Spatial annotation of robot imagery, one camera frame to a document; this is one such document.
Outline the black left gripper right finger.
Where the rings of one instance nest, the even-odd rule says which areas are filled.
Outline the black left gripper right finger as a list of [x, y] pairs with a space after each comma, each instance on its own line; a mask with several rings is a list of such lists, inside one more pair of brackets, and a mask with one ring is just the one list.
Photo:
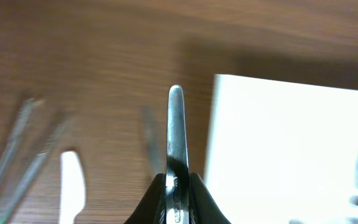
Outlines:
[[195, 224], [230, 224], [220, 211], [199, 174], [191, 173], [189, 213]]

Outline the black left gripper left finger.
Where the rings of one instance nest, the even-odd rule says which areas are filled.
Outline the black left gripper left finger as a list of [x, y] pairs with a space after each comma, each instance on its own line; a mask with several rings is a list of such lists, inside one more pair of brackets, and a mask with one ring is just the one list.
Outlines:
[[160, 224], [165, 193], [165, 175], [157, 174], [124, 224]]

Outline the small steel teaspoon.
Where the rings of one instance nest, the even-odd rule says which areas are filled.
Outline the small steel teaspoon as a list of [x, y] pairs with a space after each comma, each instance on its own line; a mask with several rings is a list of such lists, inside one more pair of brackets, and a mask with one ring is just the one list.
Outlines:
[[142, 127], [146, 155], [149, 161], [150, 178], [154, 179], [158, 174], [164, 172], [159, 150], [158, 129], [151, 107], [142, 108]]
[[184, 93], [173, 85], [167, 104], [166, 223], [190, 224], [189, 165]]

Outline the pink plastic knife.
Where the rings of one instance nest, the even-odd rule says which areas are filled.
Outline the pink plastic knife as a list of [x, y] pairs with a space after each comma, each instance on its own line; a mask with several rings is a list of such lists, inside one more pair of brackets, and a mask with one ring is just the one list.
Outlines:
[[80, 158], [75, 151], [61, 153], [59, 224], [74, 224], [86, 203], [86, 184]]

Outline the steel kitchen tongs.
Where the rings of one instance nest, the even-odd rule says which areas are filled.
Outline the steel kitchen tongs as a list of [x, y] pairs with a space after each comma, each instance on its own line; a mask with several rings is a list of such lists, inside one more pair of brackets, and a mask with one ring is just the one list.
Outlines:
[[[32, 111], [27, 117], [22, 135], [10, 157], [4, 155], [11, 145], [11, 134], [23, 103], [31, 100]], [[0, 219], [9, 206], [11, 195], [34, 160], [39, 148], [56, 123], [72, 118], [62, 99], [28, 94], [0, 96]], [[59, 153], [68, 137], [61, 135], [54, 150], [45, 159], [38, 176], [28, 186], [10, 217], [12, 223], [57, 223], [59, 218], [60, 161]]]

